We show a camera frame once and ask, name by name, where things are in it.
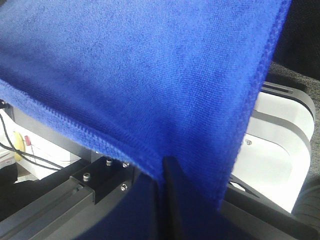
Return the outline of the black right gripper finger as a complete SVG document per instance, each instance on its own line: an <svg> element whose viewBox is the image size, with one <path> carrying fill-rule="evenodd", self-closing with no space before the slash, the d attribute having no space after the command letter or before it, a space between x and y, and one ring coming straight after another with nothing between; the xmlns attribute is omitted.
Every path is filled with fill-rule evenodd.
<svg viewBox="0 0 320 240"><path fill-rule="evenodd" d="M191 211L192 195L189 180L173 156L163 158L163 170L169 235L174 240L193 240L197 234Z"/></svg>

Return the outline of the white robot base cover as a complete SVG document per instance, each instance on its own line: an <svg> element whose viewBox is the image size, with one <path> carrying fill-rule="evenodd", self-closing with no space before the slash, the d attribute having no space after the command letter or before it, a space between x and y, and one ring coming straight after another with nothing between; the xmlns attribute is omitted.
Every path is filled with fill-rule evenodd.
<svg viewBox="0 0 320 240"><path fill-rule="evenodd" d="M311 164L316 109L302 90L265 82L230 184L291 212Z"/></svg>

